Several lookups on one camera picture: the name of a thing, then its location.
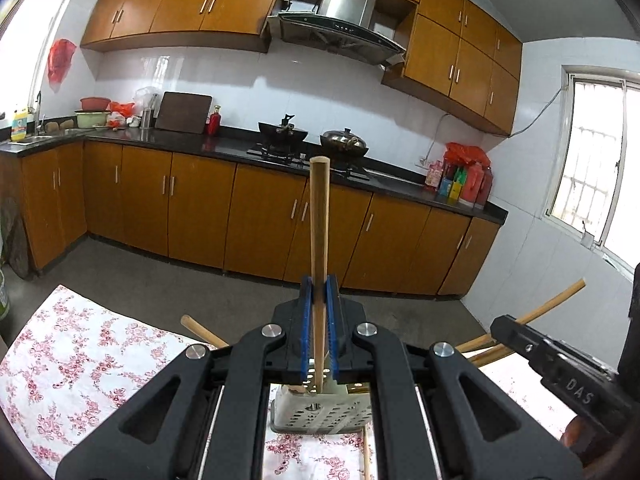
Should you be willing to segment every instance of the stainless steel range hood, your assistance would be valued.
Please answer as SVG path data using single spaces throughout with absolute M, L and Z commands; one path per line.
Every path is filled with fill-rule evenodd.
M 376 0 L 321 0 L 318 12 L 280 12 L 269 16 L 271 35 L 351 57 L 372 65 L 402 62 L 405 49 L 369 30 Z

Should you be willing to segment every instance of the silver screw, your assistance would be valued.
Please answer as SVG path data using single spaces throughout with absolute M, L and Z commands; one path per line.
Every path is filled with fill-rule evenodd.
M 202 359 L 206 353 L 207 349 L 204 345 L 191 345 L 185 352 L 188 359 Z
M 451 357 L 454 354 L 454 349 L 449 343 L 443 342 L 433 345 L 433 352 L 438 357 Z
M 262 327 L 262 335 L 265 337 L 277 337 L 282 334 L 282 327 L 275 323 L 269 323 Z
M 360 323 L 356 328 L 358 334 L 364 337 L 370 337 L 378 333 L 378 327 L 373 323 Z

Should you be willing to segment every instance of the dark brown cutting board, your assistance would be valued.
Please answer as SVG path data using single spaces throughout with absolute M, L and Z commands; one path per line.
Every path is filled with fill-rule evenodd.
M 207 123 L 212 97 L 200 94 L 165 92 L 156 119 L 156 128 L 201 134 Z

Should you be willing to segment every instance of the black countertop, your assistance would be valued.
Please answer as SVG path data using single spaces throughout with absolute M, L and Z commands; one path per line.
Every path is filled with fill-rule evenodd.
M 52 139 L 44 140 L 32 145 L 16 145 L 7 142 L 0 143 L 0 154 L 7 153 L 14 156 L 27 156 L 33 153 L 42 152 L 55 148 L 61 144 L 74 142 L 80 137 L 84 139 L 96 140 L 98 142 L 113 142 L 126 144 L 127 146 L 139 146 L 140 148 L 151 148 L 174 153 L 185 153 L 188 155 L 210 156 L 231 162 L 240 162 L 268 170 L 285 171 L 286 173 L 308 176 L 308 164 L 290 164 L 288 166 L 278 162 L 264 160 L 259 155 L 250 155 L 246 151 L 250 149 L 259 136 L 255 138 L 244 136 L 234 137 L 206 137 L 199 134 L 185 134 L 181 132 L 169 132 L 166 130 L 141 130 L 139 128 L 128 128 L 127 130 L 89 130 L 87 132 L 74 132 L 68 135 L 55 136 Z M 359 180 L 357 178 L 346 178 L 340 174 L 333 174 L 331 182 L 342 186 L 353 187 L 374 193 L 382 193 L 411 202 L 418 202 L 439 209 L 451 211 L 474 218 L 482 218 L 489 222 L 503 225 L 507 218 L 507 211 L 497 205 L 487 202 L 484 209 L 466 207 L 458 202 L 443 198 L 432 193 L 419 184 L 414 184 L 407 180 L 391 175 L 371 173 L 370 180 Z

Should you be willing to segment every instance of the hanging red plastic bag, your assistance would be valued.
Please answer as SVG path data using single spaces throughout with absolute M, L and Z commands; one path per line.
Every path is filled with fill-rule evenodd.
M 479 146 L 465 146 L 457 142 L 448 142 L 444 160 L 457 166 L 469 166 L 475 162 L 482 164 L 483 168 L 490 168 L 491 161 Z
M 49 86 L 54 92 L 60 89 L 66 74 L 71 68 L 71 58 L 74 56 L 76 46 L 69 40 L 56 40 L 49 49 L 47 59 L 47 77 Z
M 117 103 L 116 101 L 111 101 L 111 103 L 109 104 L 109 110 L 112 112 L 121 113 L 125 117 L 131 117 L 133 115 L 133 107 L 135 105 L 135 103 L 128 103 L 123 105 Z

